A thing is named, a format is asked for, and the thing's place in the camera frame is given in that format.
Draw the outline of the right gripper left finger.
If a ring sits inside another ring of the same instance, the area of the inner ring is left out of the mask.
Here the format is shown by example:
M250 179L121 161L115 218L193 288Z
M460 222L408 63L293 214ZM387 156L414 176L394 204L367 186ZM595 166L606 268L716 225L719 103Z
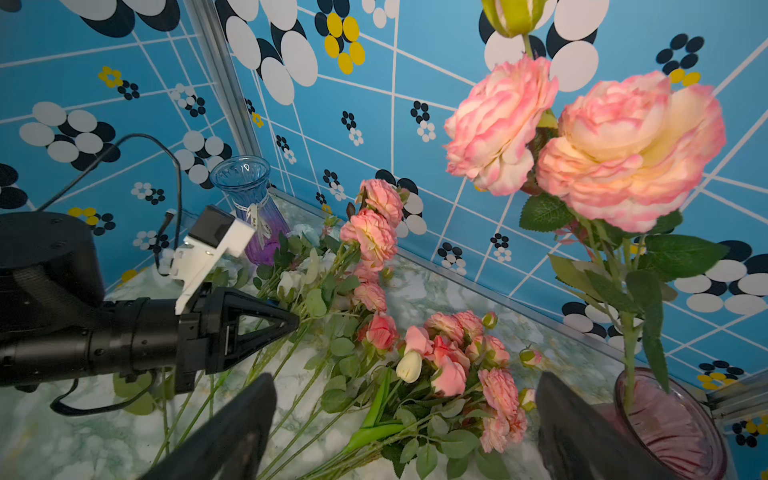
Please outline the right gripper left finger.
M256 478L276 405L273 377L264 373L143 478Z

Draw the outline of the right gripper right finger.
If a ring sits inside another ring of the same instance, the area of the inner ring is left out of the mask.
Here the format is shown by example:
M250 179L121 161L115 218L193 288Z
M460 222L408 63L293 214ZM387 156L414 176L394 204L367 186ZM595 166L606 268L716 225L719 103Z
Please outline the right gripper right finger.
M538 449L553 479L674 479L676 475L620 433L551 372L536 389Z

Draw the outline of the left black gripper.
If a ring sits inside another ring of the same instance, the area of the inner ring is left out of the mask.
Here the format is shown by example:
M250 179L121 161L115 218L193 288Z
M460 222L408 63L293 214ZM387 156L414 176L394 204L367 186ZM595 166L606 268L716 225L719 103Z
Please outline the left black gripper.
M174 301L104 296L86 223L50 212L2 215L2 386L173 366L182 393L204 367L207 374L229 370L299 327L296 314L216 287L202 307L207 352L196 317L176 314Z

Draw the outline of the blue purple glass vase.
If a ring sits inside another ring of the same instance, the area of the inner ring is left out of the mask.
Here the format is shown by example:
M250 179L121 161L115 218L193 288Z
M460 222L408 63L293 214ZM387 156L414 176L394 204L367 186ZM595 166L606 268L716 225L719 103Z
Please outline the blue purple glass vase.
M217 164L212 183L232 200L236 216L250 224L255 233L245 248L254 265L273 265L280 238L290 235L290 227L269 194L269 163L257 156L239 156Z

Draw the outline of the pink peony flower stem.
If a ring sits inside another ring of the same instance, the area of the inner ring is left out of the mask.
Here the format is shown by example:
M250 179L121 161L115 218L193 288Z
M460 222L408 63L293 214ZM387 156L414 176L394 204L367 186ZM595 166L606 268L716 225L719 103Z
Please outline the pink peony flower stem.
M631 408L638 352L659 386L670 386L661 336L671 283L728 252L676 231L724 146L722 109L710 88L674 89L660 72L602 81L554 114L558 90L552 62L531 47L495 66L445 122L447 170L495 196L528 192L521 228L585 246L588 262L549 261L621 333Z

